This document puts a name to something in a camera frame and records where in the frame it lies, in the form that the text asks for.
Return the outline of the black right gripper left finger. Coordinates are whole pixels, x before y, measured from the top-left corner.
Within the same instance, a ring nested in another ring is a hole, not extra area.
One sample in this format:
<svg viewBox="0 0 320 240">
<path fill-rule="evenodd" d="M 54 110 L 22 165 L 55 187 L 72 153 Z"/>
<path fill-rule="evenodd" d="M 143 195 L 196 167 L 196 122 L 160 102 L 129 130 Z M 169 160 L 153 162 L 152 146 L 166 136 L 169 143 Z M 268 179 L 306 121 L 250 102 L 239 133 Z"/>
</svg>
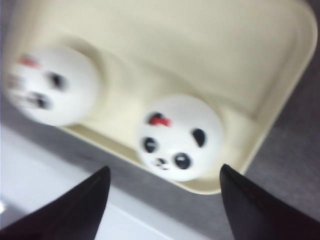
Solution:
<svg viewBox="0 0 320 240">
<path fill-rule="evenodd" d="M 107 205 L 111 172 L 105 166 L 71 190 L 0 231 L 2 240 L 93 240 Z"/>
</svg>

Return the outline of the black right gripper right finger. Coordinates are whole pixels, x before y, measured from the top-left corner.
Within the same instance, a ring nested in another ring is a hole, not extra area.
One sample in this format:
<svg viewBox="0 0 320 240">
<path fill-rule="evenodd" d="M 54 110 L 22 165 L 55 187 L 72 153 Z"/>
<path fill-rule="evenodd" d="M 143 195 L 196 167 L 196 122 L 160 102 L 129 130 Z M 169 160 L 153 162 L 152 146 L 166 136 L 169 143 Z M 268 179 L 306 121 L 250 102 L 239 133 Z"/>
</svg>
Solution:
<svg viewBox="0 0 320 240">
<path fill-rule="evenodd" d="M 219 173 L 225 213 L 236 240 L 318 240 L 320 223 L 224 164 Z"/>
</svg>

